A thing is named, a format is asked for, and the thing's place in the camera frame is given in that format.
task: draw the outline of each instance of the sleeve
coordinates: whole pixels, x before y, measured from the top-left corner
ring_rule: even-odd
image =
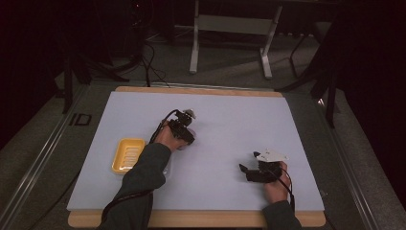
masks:
[[[287,200],[273,203],[262,210],[268,229],[297,230],[302,229]]]
[[[114,198],[160,188],[166,181],[163,170],[169,158],[168,147],[158,143],[147,145],[137,164],[125,174]],[[147,229],[151,209],[152,194],[120,202],[108,211],[98,229]]]

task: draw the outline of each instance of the yellow tray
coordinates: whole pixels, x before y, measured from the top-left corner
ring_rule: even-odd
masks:
[[[112,169],[114,173],[126,173],[137,163],[141,152],[146,145],[143,139],[124,138],[120,141]]]

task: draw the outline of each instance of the table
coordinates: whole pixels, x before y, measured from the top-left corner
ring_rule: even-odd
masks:
[[[251,35],[266,35],[266,43],[260,48],[259,54],[262,62],[263,74],[267,79],[272,78],[271,67],[269,66],[268,52],[277,29],[278,20],[281,16],[282,6],[278,8],[272,20],[258,18],[240,18],[229,16],[207,15],[199,13],[199,0],[195,0],[194,25],[193,25],[193,47],[190,72],[197,73],[197,62],[199,54],[199,30],[244,33]]]
[[[275,92],[260,91],[237,91],[237,90],[205,90],[205,89],[164,89],[164,88],[136,88],[119,87],[119,92],[140,93],[165,93],[165,94],[190,94],[190,95],[217,95],[233,97],[267,97],[281,98],[282,95]],[[74,227],[95,227],[100,223],[102,210],[73,211],[69,217],[69,224]],[[321,226],[326,219],[323,210],[298,211],[296,216],[303,226]],[[253,210],[153,210],[149,227],[263,227],[264,219],[260,211]]]

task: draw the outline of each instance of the yellow container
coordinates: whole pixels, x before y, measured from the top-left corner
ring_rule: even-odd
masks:
[[[137,163],[146,145],[143,139],[124,138],[117,146],[112,169],[114,173],[126,173]]]

